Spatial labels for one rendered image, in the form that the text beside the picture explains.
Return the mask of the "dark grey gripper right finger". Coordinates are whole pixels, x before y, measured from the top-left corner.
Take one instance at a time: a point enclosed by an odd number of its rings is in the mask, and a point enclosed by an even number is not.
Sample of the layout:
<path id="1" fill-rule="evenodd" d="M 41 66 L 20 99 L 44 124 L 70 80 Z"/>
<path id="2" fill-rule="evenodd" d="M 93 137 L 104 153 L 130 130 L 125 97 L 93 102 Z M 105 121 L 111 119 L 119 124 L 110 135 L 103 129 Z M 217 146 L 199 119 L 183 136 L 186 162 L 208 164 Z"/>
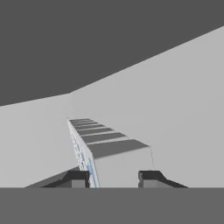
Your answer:
<path id="1" fill-rule="evenodd" d="M 186 188 L 175 181 L 167 179 L 161 171 L 139 171 L 139 188 Z"/>

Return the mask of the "grey flat panel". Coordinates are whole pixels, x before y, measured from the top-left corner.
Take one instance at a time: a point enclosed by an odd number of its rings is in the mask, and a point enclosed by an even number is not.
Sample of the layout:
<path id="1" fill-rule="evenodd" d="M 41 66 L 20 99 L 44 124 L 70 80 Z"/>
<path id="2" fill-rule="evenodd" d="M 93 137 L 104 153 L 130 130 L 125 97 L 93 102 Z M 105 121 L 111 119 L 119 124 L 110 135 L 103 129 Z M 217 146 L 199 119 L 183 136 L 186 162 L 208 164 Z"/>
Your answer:
<path id="1" fill-rule="evenodd" d="M 73 169 L 70 169 L 70 170 L 67 170 L 67 171 L 63 171 L 57 175 L 54 175 L 54 176 L 51 176 L 50 178 L 46 178 L 46 179 L 43 179 L 37 183 L 34 183 L 34 184 L 31 184 L 31 185 L 28 185 L 26 186 L 25 188 L 40 188 L 40 187 L 43 187 L 43 186 L 47 186 L 55 181 L 58 181 L 58 180 L 61 180 L 63 179 L 68 172 L 71 172 L 71 171 L 79 171 L 80 168 L 79 166 L 76 166 L 74 167 Z"/>

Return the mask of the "white cupboard run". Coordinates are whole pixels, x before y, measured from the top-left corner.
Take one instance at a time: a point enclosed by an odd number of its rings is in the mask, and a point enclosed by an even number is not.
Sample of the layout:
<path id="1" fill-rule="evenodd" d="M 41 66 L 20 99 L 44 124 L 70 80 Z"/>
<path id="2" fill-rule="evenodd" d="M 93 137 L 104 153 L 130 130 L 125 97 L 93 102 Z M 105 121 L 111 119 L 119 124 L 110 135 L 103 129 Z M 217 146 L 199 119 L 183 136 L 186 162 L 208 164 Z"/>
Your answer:
<path id="1" fill-rule="evenodd" d="M 89 171 L 92 188 L 138 187 L 138 172 L 154 169 L 151 147 L 102 124 L 67 120 L 81 171 Z"/>

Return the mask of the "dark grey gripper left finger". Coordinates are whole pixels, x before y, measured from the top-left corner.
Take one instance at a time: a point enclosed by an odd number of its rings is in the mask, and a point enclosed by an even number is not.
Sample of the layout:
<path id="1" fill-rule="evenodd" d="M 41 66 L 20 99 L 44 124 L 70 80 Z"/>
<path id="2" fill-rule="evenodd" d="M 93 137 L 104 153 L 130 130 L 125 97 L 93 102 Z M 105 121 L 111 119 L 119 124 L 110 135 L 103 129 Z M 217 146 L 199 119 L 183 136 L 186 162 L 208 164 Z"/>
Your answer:
<path id="1" fill-rule="evenodd" d="M 66 176 L 44 188 L 89 188 L 89 172 L 88 171 L 69 171 Z"/>

